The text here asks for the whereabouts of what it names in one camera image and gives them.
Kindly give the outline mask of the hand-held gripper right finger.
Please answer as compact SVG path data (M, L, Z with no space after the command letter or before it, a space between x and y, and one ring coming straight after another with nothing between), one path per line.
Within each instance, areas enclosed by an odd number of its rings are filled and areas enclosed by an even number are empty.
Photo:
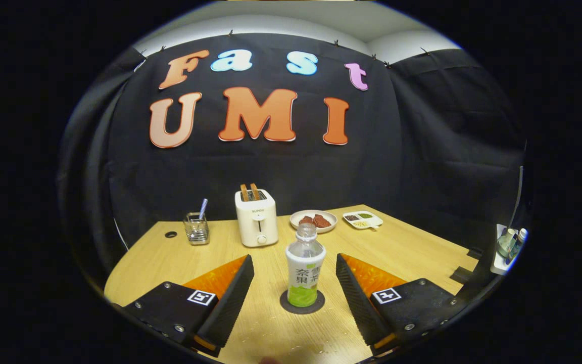
M405 351L428 340L469 304L428 279L405 281L348 254L337 254L336 276L374 355Z

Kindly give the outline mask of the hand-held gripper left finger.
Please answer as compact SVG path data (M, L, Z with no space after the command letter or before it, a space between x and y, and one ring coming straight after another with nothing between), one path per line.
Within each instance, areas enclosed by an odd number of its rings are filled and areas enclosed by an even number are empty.
M246 254L185 284L164 281L122 311L180 346L218 357L253 278L252 257Z

